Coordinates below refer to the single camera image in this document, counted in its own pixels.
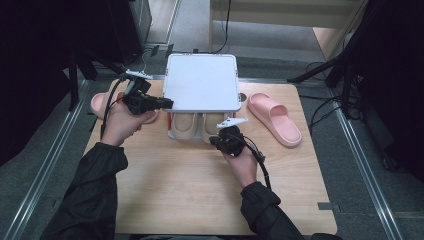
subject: hand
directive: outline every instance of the hand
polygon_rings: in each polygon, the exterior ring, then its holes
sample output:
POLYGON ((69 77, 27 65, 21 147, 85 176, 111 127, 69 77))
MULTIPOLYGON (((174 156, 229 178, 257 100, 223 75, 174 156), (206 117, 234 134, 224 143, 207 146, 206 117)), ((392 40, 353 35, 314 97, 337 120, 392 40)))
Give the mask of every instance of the hand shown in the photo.
POLYGON ((100 142, 112 146, 122 145, 125 139, 139 130, 141 125, 154 114, 153 111, 149 111, 135 116, 124 103, 115 103, 109 111, 106 129, 100 142))
POLYGON ((245 188, 249 184, 257 181, 256 172, 258 162, 249 148, 244 147, 241 154, 237 157, 226 153, 222 153, 222 155, 224 155, 225 160, 227 160, 230 165, 231 171, 239 182, 241 188, 245 188))

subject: gray floor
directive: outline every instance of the gray floor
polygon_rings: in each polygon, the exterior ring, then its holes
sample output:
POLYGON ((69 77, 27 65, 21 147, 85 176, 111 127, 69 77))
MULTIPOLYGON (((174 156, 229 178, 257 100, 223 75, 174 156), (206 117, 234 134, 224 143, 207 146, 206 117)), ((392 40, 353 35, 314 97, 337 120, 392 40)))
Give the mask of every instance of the gray floor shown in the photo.
MULTIPOLYGON (((174 50, 191 51, 194 48, 200 51, 207 50, 208 35, 206 26, 202 24, 208 22, 203 15, 207 11, 205 6, 208 2, 207 0, 181 1, 169 40, 174 44, 174 50)), ((214 26, 215 32, 219 34, 221 23, 216 22, 214 26)), ((220 47, 221 40, 219 36, 215 37, 214 49, 220 47)), ((254 78, 255 81, 261 79, 262 82, 284 82, 284 79, 304 73, 310 62, 323 61, 313 31, 309 28, 230 24, 228 46, 229 48, 224 48, 224 51, 228 50, 228 53, 237 57, 239 77, 243 81, 254 78), (268 34, 264 32, 266 29, 279 33, 268 34), (252 34, 257 37, 247 38, 252 34)), ((163 52, 151 58, 146 55, 145 61, 146 65, 138 59, 128 67, 135 70, 145 67, 146 73, 152 75, 164 74, 166 58, 163 52)), ((26 221, 22 223, 25 228, 18 234, 21 234, 21 239, 38 238, 72 179, 76 164, 90 136, 90 128, 95 121, 95 117, 89 114, 89 99, 95 93, 105 91, 110 82, 116 78, 116 75, 108 70, 99 69, 99 72, 97 81, 90 82, 86 90, 86 98, 83 98, 81 102, 81 112, 58 155, 44 191, 39 199, 36 199, 34 208, 30 209, 32 214, 29 214, 26 221)), ((329 90, 319 80, 308 80, 297 87, 300 95, 330 96, 329 90)), ((305 117, 309 121, 322 101, 303 97, 301 101, 305 117)), ((69 97, 65 97, 34 134, 26 148, 0 168, 0 209, 2 210, 0 236, 6 235, 36 178, 38 169, 49 155, 50 147, 67 117, 68 104, 69 97)), ((317 118, 331 109, 330 104, 326 105, 320 110, 317 118)), ((351 124, 360 141, 366 161, 381 188, 382 195, 387 200, 389 210, 395 216, 395 222, 403 239, 422 239, 424 236, 424 184, 408 173, 387 171, 381 163, 381 156, 366 126, 360 121, 352 121, 351 124)), ((337 115, 333 114, 314 126, 312 137, 330 202, 333 205, 338 226, 337 235, 344 239, 393 239, 387 236, 380 214, 376 210, 375 200, 364 181, 357 158, 352 152, 351 143, 347 140, 337 115)), ((117 235, 117 239, 128 238, 128 235, 117 235)))

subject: person's left hand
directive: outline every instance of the person's left hand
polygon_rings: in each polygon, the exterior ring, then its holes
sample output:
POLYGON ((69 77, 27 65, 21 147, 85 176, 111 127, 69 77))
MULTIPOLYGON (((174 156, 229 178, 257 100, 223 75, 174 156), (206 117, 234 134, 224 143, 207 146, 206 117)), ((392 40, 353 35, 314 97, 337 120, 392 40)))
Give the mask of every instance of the person's left hand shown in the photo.
POLYGON ((153 117, 154 114, 155 112, 149 111, 135 116, 132 115, 124 103, 115 103, 109 111, 106 129, 100 142, 112 146, 120 146, 125 139, 139 130, 141 125, 153 117))

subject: person's right hand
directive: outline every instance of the person's right hand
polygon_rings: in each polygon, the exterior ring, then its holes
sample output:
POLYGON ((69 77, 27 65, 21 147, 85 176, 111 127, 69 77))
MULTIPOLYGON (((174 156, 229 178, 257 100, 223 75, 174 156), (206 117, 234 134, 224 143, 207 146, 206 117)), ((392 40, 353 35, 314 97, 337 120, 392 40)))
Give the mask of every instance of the person's right hand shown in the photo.
POLYGON ((245 188, 249 184, 257 181, 256 172, 258 162, 249 148, 244 147, 241 154, 237 157, 226 153, 222 153, 222 155, 224 155, 225 160, 227 160, 230 165, 231 171, 241 188, 245 188))

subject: black stand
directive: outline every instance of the black stand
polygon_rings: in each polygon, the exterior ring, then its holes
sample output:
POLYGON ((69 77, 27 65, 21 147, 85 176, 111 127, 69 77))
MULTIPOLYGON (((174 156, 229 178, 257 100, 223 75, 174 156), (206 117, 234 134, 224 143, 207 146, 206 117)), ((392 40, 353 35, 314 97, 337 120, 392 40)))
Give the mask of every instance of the black stand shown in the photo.
POLYGON ((364 44, 364 36, 370 34, 368 32, 369 25, 373 23, 373 19, 380 12, 382 6, 385 4, 385 1, 386 0, 373 0, 368 3, 364 17, 361 23, 359 24, 358 29, 353 34, 346 48, 343 49, 339 55, 327 61, 326 63, 323 63, 320 66, 310 70, 309 72, 302 74, 299 77, 287 79, 287 82, 301 83, 315 76, 316 74, 321 73, 332 67, 330 74, 325 80, 326 86, 329 88, 334 88, 337 86, 341 78, 344 77, 341 109, 342 112, 345 114, 345 117, 350 118, 350 115, 348 114, 348 103, 351 83, 355 74, 353 59, 354 54, 358 51, 358 48, 360 48, 360 44, 364 44))
POLYGON ((74 50, 71 51, 70 57, 69 57, 69 80, 71 82, 71 104, 69 106, 68 111, 73 111, 79 100, 77 67, 79 67, 85 79, 95 80, 97 78, 98 73, 93 63, 91 62, 92 60, 95 60, 101 63, 103 66, 109 68, 110 70, 114 71, 118 75, 125 72, 122 68, 107 61, 106 59, 100 57, 99 55, 97 55, 96 53, 90 50, 74 48, 74 50))

